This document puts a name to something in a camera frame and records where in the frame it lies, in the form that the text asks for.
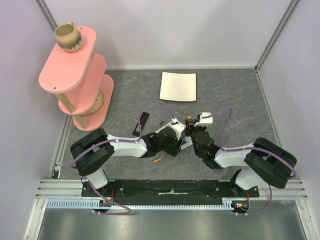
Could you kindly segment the black remote control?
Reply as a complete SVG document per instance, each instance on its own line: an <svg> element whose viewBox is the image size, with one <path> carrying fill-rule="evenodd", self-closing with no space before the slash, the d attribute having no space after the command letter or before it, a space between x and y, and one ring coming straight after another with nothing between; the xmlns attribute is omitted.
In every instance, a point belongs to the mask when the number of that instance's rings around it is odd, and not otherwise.
<svg viewBox="0 0 320 240"><path fill-rule="evenodd" d="M150 116L150 114L148 112L143 112L141 114L140 119L137 122L137 124L132 132L133 136L138 137L140 135L140 130L144 129L149 116Z"/></svg>

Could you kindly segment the white remote control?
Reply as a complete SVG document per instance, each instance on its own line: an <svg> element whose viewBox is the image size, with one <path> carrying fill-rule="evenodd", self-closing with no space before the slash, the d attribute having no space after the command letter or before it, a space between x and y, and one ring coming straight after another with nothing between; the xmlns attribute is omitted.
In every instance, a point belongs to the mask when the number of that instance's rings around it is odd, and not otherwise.
<svg viewBox="0 0 320 240"><path fill-rule="evenodd" d="M169 123L161 126L158 130L155 131L155 133L156 133L156 134L159 133L162 129L165 129L166 127L170 127L170 128L171 128L172 125L173 125L173 123L174 123L173 121L170 121Z"/></svg>

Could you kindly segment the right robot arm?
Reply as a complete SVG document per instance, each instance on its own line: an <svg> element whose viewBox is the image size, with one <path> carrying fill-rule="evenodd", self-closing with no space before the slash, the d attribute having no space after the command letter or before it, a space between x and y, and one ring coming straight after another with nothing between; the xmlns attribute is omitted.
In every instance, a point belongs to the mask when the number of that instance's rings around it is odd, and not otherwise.
<svg viewBox="0 0 320 240"><path fill-rule="evenodd" d="M221 149L206 131L207 126L200 120L185 119L185 135L191 137L194 153L211 169L243 167L232 177L229 191L235 197L242 196L252 187L266 183L278 189L286 187L291 176L296 175L294 168L297 158L291 153L258 137L254 143Z"/></svg>

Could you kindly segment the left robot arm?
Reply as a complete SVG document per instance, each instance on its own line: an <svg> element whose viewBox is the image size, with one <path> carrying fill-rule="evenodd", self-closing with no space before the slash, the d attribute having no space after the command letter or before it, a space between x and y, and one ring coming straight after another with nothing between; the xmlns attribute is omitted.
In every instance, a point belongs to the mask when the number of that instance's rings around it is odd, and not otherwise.
<svg viewBox="0 0 320 240"><path fill-rule="evenodd" d="M184 131L183 125L174 124L142 137L119 138L98 128L71 145L71 166L91 182L95 194L104 197L109 193L110 185L102 166L109 158L150 158L162 151L174 157L181 151Z"/></svg>

